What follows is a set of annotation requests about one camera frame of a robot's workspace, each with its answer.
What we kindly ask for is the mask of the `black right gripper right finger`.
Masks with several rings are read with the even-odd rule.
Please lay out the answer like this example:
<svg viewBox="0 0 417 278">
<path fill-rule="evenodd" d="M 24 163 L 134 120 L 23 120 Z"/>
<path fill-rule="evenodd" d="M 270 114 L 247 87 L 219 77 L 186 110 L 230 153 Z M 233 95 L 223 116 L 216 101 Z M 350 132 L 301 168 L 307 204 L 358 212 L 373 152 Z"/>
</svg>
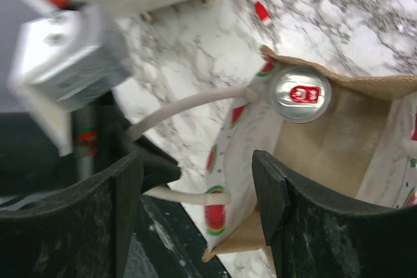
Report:
<svg viewBox="0 0 417 278">
<path fill-rule="evenodd" d="M 252 173 L 278 277 L 415 277 L 416 207 L 342 195 L 256 150 Z"/>
</svg>

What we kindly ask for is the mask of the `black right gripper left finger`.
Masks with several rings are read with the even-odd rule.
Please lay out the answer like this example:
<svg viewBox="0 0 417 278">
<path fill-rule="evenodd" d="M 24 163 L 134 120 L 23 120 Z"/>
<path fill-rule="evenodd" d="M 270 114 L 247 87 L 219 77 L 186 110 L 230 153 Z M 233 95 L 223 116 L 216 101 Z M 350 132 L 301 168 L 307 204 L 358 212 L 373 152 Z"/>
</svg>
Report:
<svg viewBox="0 0 417 278">
<path fill-rule="evenodd" d="M 24 210 L 1 212 L 2 277 L 123 277 L 143 178 L 137 152 Z"/>
</svg>

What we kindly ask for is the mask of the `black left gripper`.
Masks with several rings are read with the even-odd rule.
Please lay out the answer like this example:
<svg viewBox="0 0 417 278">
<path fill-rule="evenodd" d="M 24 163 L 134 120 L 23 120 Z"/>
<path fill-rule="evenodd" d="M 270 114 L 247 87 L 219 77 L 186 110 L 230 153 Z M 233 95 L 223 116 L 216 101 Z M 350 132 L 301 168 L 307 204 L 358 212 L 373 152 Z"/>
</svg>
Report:
<svg viewBox="0 0 417 278">
<path fill-rule="evenodd" d="M 62 190 L 90 180 L 134 150 L 143 171 L 134 190 L 142 194 L 181 176 L 178 161 L 142 135 L 132 143 L 125 134 L 131 123 L 112 92 L 70 114 L 74 151 L 60 156 L 57 147 L 27 113 L 1 114 L 1 209 L 25 210 Z"/>
</svg>

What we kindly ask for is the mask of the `watermelon print canvas bag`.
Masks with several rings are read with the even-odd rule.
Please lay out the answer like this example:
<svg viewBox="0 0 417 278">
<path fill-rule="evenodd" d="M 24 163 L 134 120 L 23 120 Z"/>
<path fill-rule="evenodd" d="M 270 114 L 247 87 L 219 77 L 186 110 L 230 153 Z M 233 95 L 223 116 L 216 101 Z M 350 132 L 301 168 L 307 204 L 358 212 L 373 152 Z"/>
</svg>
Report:
<svg viewBox="0 0 417 278">
<path fill-rule="evenodd" d="M 128 130 L 131 138 L 137 139 L 185 110 L 232 99 L 208 155 L 206 192 L 149 191 L 153 197 L 203 206 L 207 232 L 204 261 L 263 249 L 274 265 L 253 181 L 256 150 L 268 152 L 289 169 L 356 200 L 393 209 L 416 207 L 414 76 L 346 77 L 317 63 L 276 55 L 268 47 L 262 47 L 261 54 L 265 65 L 249 85 L 178 100 Z M 293 66 L 317 70 L 331 83 L 328 109 L 311 122 L 285 120 L 268 95 L 272 78 Z"/>
</svg>

